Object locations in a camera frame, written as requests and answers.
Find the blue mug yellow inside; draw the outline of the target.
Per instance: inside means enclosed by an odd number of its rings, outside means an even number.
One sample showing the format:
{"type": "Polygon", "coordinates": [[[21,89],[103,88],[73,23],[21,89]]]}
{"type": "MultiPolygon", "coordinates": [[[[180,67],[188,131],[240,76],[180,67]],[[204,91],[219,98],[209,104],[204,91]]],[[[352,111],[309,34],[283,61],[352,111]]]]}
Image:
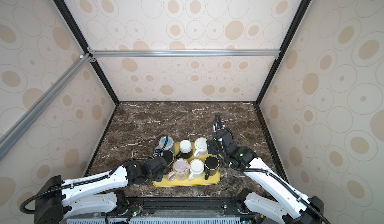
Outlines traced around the blue mug yellow inside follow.
{"type": "Polygon", "coordinates": [[[165,146],[164,150],[170,150],[173,154],[175,154],[176,148],[174,145],[174,140],[171,137],[163,137],[156,147],[156,150],[161,150],[163,146],[165,146]]]}

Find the pink iridescent mug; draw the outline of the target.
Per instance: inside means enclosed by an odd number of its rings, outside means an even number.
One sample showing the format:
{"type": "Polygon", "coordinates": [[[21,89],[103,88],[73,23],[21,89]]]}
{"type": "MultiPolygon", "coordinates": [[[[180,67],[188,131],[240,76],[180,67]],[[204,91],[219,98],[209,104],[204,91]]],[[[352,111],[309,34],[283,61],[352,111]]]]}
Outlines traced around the pink iridescent mug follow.
{"type": "Polygon", "coordinates": [[[167,175],[168,181],[185,181],[190,175],[189,163],[185,159],[177,159],[172,166],[172,170],[167,175]]]}

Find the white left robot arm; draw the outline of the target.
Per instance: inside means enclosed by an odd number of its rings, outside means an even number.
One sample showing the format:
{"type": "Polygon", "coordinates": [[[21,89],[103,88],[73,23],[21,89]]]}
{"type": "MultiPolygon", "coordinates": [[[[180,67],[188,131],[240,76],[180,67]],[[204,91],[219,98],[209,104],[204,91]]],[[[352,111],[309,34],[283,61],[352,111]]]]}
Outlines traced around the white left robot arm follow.
{"type": "Polygon", "coordinates": [[[111,171],[81,179],[54,176],[20,205],[20,211],[34,215],[35,224],[58,224],[70,216],[92,212],[125,213],[128,202],[122,188],[160,181],[169,172],[162,152],[155,150],[153,156],[131,158],[111,171]]]}

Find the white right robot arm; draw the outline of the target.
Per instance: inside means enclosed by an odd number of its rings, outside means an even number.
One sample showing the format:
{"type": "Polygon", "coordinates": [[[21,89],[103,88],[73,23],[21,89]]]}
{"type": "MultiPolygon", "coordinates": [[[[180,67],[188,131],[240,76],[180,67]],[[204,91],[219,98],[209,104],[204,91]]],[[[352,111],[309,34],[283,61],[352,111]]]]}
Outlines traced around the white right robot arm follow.
{"type": "Polygon", "coordinates": [[[244,173],[274,198],[269,200],[245,189],[239,200],[246,212],[259,213],[279,224],[329,223],[324,216],[323,201],[293,188],[247,146],[237,146],[233,133],[222,124],[218,112],[214,118],[213,139],[207,142],[207,147],[209,154],[221,155],[230,169],[244,173]]]}

